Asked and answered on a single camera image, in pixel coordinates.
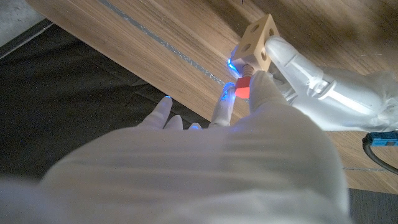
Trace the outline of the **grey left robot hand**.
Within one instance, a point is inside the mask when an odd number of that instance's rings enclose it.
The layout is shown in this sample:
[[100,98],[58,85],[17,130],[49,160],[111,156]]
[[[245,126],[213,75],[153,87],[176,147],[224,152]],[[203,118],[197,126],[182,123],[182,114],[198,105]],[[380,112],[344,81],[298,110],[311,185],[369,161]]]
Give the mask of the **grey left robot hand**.
[[316,66],[290,43],[272,36],[265,43],[273,81],[290,106],[325,131],[397,130],[396,75],[381,71],[361,75]]

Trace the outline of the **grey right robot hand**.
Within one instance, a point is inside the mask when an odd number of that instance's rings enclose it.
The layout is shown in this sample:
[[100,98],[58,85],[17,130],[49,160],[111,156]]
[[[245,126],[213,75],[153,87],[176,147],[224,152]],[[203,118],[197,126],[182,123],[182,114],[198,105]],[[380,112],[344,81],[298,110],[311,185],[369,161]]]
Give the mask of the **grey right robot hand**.
[[250,82],[250,114],[230,125],[233,84],[208,128],[182,128],[172,100],[105,134],[37,183],[1,179],[2,223],[349,223],[338,151],[290,106],[270,73]]

